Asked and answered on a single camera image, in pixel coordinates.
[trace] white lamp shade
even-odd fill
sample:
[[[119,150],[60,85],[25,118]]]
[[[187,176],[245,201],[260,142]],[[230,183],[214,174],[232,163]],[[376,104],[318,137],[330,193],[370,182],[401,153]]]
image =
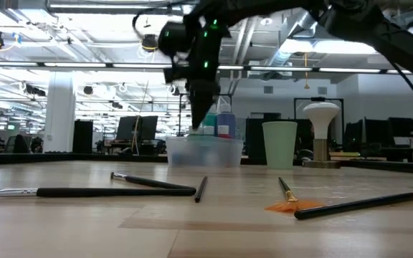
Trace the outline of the white lamp shade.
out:
[[[331,120],[338,114],[340,108],[333,103],[313,103],[304,108],[304,114],[310,119],[315,131],[315,139],[327,139]]]

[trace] black stick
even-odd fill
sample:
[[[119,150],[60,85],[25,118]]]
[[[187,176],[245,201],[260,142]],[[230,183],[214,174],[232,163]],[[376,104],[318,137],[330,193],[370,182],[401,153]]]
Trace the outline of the black stick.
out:
[[[195,189],[194,187],[190,187],[190,186],[180,186],[174,183],[160,182],[156,180],[140,178],[137,176],[123,175],[123,174],[114,173],[114,172],[111,172],[111,178],[123,178],[128,183],[137,183],[142,186],[158,187],[158,188],[164,188],[164,189],[189,189],[189,190]]]
[[[33,188],[0,189],[0,197],[80,198],[100,196],[193,196],[195,189]]]
[[[199,203],[201,200],[201,195],[204,193],[205,191],[205,187],[207,186],[207,181],[208,181],[208,176],[205,176],[200,183],[200,187],[199,190],[197,191],[197,193],[195,194],[195,202]]]
[[[280,182],[280,187],[284,193],[291,191],[290,187],[284,182],[283,178],[278,177],[278,181]]]
[[[401,193],[392,196],[382,196],[362,201],[352,201],[346,204],[336,204],[331,206],[318,207],[313,209],[304,209],[296,211],[294,216],[297,219],[312,219],[319,216],[338,214],[345,211],[355,211],[371,207],[397,204],[404,201],[413,200],[413,193]]]

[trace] black paintbrush handle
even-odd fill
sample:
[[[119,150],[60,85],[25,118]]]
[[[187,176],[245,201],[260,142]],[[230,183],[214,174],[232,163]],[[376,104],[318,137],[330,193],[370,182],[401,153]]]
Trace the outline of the black paintbrush handle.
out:
[[[396,204],[413,200],[413,193],[401,193],[392,196],[382,196],[361,201],[352,201],[346,204],[336,204],[331,206],[318,207],[313,209],[303,209],[296,211],[294,216],[297,219],[312,219],[319,216],[338,214],[345,211],[355,211],[376,206]]]
[[[279,177],[278,181],[280,182],[281,189],[286,193],[287,191],[291,191],[290,187],[284,182],[283,178]]]
[[[196,203],[199,203],[201,200],[201,196],[205,191],[205,186],[207,186],[207,181],[208,181],[208,176],[205,176],[200,183],[200,187],[199,190],[196,192],[195,197],[194,197],[194,201]]]
[[[38,188],[36,196],[79,198],[99,196],[193,196],[195,189]]]
[[[137,183],[143,186],[150,186],[150,187],[159,187],[164,189],[195,189],[194,187],[190,186],[180,186],[174,183],[165,183],[160,181],[155,181],[146,178],[139,178],[136,176],[125,176],[125,180],[129,183]]]

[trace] clear plastic tub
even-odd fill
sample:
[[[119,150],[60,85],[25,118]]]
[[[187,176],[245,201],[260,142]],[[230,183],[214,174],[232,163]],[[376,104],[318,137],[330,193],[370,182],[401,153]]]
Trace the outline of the clear plastic tub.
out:
[[[241,140],[208,135],[172,137],[166,139],[170,166],[205,166],[236,168],[242,160]]]

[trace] plastic container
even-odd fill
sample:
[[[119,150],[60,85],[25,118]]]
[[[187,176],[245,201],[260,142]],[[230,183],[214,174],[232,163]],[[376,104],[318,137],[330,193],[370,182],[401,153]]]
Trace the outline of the plastic container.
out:
[[[231,113],[230,105],[222,104],[220,111],[216,116],[217,136],[235,139],[235,115]]]
[[[241,140],[209,135],[166,139],[168,164],[173,167],[236,168],[242,160],[242,149]]]

